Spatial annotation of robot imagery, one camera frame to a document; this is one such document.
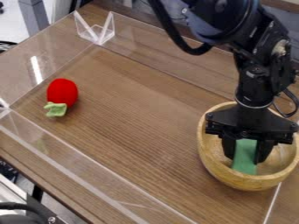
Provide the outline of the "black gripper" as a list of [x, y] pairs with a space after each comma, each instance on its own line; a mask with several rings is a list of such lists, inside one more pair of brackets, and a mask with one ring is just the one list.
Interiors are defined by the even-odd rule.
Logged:
[[229, 159], [235, 157], [237, 139], [258, 140], [255, 164], [267, 160], [277, 144], [294, 142], [299, 130], [297, 123], [269, 108], [247, 108], [237, 103], [209, 112], [206, 122], [206, 133], [222, 138], [222, 148]]

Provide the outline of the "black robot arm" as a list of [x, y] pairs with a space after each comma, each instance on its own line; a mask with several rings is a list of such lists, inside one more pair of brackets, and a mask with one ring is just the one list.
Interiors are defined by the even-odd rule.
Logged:
[[291, 114], [273, 112], [275, 98], [287, 95], [299, 110], [299, 98], [289, 90], [297, 71], [291, 62], [291, 39], [278, 18], [261, 0], [182, 0], [183, 14], [202, 45], [191, 47], [179, 33], [162, 0], [149, 0], [173, 42], [191, 55], [214, 46], [229, 46], [238, 68], [235, 105], [206, 115], [206, 132], [222, 139], [227, 158], [238, 155], [238, 141], [254, 142], [253, 163], [259, 164], [278, 144], [291, 144], [297, 123]]

